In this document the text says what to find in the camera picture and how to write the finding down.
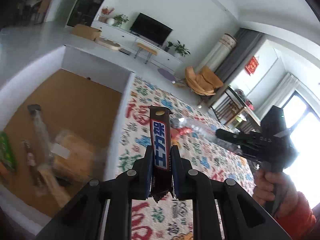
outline tv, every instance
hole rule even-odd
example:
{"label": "tv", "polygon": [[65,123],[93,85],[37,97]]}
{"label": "tv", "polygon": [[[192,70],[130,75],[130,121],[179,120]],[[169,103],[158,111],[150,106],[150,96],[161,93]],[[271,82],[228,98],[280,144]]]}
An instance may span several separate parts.
{"label": "tv", "polygon": [[132,24],[130,31],[146,37],[157,45],[162,45],[172,29],[151,17],[140,13]]}

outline white cabinet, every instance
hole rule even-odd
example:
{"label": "white cabinet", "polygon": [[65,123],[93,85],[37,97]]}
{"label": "white cabinet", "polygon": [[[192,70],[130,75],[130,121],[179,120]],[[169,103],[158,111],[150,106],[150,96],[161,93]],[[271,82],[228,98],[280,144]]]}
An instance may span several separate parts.
{"label": "white cabinet", "polygon": [[115,41],[124,47],[132,48],[136,37],[116,27],[93,21],[91,27],[102,30],[101,36]]}
{"label": "white cabinet", "polygon": [[[175,72],[181,64],[180,60],[176,59],[174,56],[172,56],[168,52],[165,52],[161,48],[125,30],[110,26],[106,23],[102,23],[99,21],[93,21],[91,24],[91,27],[102,30],[102,33],[101,33],[102,37],[118,42],[119,44],[124,46],[125,49],[128,49],[131,52],[136,52],[138,50],[138,46],[137,46],[138,42],[154,49],[155,51],[157,51],[157,55],[152,56],[151,62],[159,67],[165,66],[168,69],[171,69],[173,72]],[[139,54],[139,56],[143,58],[146,58],[147,55],[148,55],[148,52],[145,50],[142,50]]]}
{"label": "white cabinet", "polygon": [[158,55],[154,60],[174,71],[176,71],[181,64],[181,61],[163,50],[158,51]]}

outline tv stand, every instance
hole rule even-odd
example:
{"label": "tv stand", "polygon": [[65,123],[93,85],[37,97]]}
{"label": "tv stand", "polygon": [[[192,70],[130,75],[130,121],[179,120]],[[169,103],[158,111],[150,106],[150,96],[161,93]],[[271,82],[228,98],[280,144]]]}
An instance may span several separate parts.
{"label": "tv stand", "polygon": [[[150,62],[157,65],[158,67],[167,68],[172,74],[176,72],[181,65],[180,60],[138,34],[128,32],[124,29],[114,27],[99,21],[93,21],[91,27],[101,30],[102,37],[121,44],[121,47],[134,54],[136,54],[139,49],[139,47],[137,46],[138,43],[142,43],[143,45],[157,51],[157,55],[153,56]],[[140,52],[139,57],[147,59],[148,52]]]}

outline ceiling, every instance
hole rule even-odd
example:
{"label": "ceiling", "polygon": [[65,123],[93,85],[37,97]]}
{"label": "ceiling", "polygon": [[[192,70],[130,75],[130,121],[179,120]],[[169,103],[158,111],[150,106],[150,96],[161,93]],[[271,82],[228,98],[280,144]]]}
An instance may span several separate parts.
{"label": "ceiling", "polygon": [[239,20],[248,16],[273,18],[277,22],[294,21],[302,27],[320,30],[320,22],[305,0],[233,0],[239,9]]}
{"label": "ceiling", "polygon": [[320,22],[305,0],[212,0],[240,27],[270,34],[320,67]]}

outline window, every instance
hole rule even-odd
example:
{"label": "window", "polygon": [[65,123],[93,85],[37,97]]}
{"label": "window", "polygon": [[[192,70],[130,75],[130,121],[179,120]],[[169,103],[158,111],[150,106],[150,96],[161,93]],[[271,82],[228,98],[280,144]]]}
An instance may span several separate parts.
{"label": "window", "polygon": [[295,162],[284,172],[290,175],[298,191],[301,191],[313,208],[320,202],[320,188],[313,178],[318,177],[320,154],[317,148],[320,119],[304,98],[295,91],[283,107],[284,118],[292,133],[290,138],[299,151]]}

